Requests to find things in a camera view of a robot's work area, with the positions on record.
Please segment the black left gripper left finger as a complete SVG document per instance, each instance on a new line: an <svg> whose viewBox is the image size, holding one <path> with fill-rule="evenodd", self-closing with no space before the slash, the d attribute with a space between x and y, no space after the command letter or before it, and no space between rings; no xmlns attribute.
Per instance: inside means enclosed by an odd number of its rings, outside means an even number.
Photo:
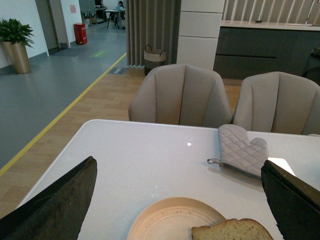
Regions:
<svg viewBox="0 0 320 240"><path fill-rule="evenodd" d="M91 204L97 161L89 156L0 220L2 240L76 240Z"/></svg>

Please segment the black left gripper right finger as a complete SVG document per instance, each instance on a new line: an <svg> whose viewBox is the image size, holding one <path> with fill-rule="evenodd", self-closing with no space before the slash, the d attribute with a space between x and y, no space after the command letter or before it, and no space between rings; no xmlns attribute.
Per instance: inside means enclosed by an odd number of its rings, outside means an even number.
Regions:
<svg viewBox="0 0 320 240"><path fill-rule="evenodd" d="M261 182L269 208L285 240L320 238L320 191L266 160Z"/></svg>

